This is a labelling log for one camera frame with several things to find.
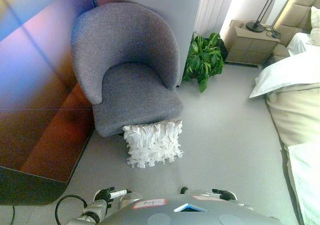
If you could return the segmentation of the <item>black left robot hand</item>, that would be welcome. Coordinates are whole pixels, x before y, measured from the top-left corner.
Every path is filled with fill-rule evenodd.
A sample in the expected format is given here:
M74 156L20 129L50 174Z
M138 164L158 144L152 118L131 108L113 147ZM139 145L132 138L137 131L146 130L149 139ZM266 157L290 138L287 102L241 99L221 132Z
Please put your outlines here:
M129 191L127 189L115 190L115 187L108 187L106 189L98 190L93 201L104 200L107 204L111 203L114 199L126 195Z

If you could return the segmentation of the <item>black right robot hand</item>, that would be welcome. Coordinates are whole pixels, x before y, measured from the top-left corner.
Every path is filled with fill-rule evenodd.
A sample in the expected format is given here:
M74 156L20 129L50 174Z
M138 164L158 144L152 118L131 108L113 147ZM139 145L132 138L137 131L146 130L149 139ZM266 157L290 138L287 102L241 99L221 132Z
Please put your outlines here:
M221 190L221 189L213 188L212 192L214 194L218 194L218 198L220 198L222 200L226 200L226 201L229 201L229 200L237 201L238 200L237 196L229 190Z

